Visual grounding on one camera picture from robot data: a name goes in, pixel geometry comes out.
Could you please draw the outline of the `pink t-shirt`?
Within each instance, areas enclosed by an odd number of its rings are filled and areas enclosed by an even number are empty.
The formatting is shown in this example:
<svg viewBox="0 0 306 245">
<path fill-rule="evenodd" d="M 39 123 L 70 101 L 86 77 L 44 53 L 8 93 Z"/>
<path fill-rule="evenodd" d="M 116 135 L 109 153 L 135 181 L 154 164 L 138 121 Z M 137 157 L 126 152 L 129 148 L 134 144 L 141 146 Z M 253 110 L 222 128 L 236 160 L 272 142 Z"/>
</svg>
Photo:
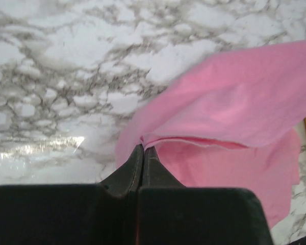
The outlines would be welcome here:
<svg viewBox="0 0 306 245">
<path fill-rule="evenodd" d="M 118 166 L 134 147 L 155 147 L 188 187 L 255 193 L 274 227 L 299 183 L 306 117 L 306 40 L 213 55 L 139 109 L 115 147 Z"/>
</svg>

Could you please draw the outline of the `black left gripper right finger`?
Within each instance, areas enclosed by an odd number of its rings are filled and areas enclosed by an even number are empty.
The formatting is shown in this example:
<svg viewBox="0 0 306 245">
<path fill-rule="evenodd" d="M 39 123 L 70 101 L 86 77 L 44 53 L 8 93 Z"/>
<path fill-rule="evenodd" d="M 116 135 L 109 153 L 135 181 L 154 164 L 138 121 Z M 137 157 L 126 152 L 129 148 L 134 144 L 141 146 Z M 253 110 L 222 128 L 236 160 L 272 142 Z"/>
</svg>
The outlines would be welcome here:
<svg viewBox="0 0 306 245">
<path fill-rule="evenodd" d="M 260 201 L 242 188 L 189 188 L 145 151 L 138 244 L 273 244 Z"/>
</svg>

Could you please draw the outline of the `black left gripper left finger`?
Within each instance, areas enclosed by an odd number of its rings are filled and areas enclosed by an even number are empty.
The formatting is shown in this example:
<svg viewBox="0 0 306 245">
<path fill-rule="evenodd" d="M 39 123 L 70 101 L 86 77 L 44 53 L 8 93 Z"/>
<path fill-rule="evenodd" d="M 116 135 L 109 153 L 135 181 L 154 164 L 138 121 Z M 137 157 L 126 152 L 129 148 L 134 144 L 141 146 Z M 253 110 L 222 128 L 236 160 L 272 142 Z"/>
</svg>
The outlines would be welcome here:
<svg viewBox="0 0 306 245">
<path fill-rule="evenodd" d="M 135 244 L 143 157 L 99 183 L 0 186 L 0 244 Z"/>
</svg>

